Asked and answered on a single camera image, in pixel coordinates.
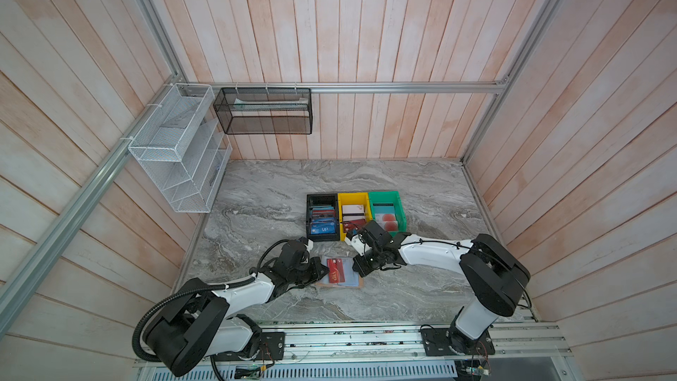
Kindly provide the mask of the red credit card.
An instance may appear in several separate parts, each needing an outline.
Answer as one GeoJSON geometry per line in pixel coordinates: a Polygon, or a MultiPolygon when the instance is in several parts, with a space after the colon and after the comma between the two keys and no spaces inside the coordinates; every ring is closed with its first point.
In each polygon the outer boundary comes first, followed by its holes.
{"type": "Polygon", "coordinates": [[[327,259],[329,268],[329,282],[331,284],[340,284],[346,281],[344,265],[342,259],[327,259]]]}

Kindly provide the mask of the tan leather card holder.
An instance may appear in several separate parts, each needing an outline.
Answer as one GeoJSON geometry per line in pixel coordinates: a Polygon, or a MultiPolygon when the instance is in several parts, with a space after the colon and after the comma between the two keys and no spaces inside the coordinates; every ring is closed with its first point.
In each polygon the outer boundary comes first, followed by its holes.
{"type": "Polygon", "coordinates": [[[316,283],[322,288],[362,289],[364,282],[361,276],[353,269],[354,259],[351,257],[328,257],[321,259],[329,273],[316,283]]]}

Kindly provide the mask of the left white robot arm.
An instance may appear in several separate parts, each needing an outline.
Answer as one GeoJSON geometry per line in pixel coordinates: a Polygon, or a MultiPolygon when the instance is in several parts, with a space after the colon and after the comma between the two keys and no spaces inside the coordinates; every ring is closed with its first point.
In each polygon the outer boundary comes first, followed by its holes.
{"type": "Polygon", "coordinates": [[[247,276],[222,283],[199,278],[148,310],[132,334],[132,350],[142,361],[163,363],[176,377],[193,370],[204,358],[212,364],[223,354],[243,361],[268,363],[271,356],[262,328],[244,310],[305,289],[329,274],[311,254],[306,237],[280,240],[280,254],[269,246],[247,276]]]}

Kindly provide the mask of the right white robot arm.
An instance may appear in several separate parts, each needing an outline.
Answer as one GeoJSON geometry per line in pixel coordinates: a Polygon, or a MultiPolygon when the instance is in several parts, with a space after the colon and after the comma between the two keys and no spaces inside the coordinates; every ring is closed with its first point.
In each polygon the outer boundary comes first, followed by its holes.
{"type": "Polygon", "coordinates": [[[497,319],[513,316],[531,280],[529,270],[487,234],[461,241],[407,232],[391,235],[369,222],[349,231],[347,243],[358,253],[354,271],[362,277],[402,266],[430,266],[464,275],[474,299],[451,323],[453,340],[475,342],[497,319]]]}

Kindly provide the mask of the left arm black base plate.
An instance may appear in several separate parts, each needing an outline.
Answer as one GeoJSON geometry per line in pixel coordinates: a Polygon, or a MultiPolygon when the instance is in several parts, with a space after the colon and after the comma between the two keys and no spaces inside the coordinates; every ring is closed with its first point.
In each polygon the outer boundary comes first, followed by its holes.
{"type": "Polygon", "coordinates": [[[255,334],[242,351],[217,354],[215,361],[218,363],[278,362],[284,357],[285,341],[286,334],[283,332],[262,332],[255,334]]]}

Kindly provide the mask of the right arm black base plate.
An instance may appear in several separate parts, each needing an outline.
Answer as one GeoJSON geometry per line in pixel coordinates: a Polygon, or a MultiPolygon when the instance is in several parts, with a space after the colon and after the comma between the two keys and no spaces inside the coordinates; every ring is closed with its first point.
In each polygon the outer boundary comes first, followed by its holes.
{"type": "Polygon", "coordinates": [[[485,330],[478,339],[465,337],[456,328],[434,328],[422,325],[422,344],[426,356],[493,356],[495,345],[489,331],[485,330]]]}

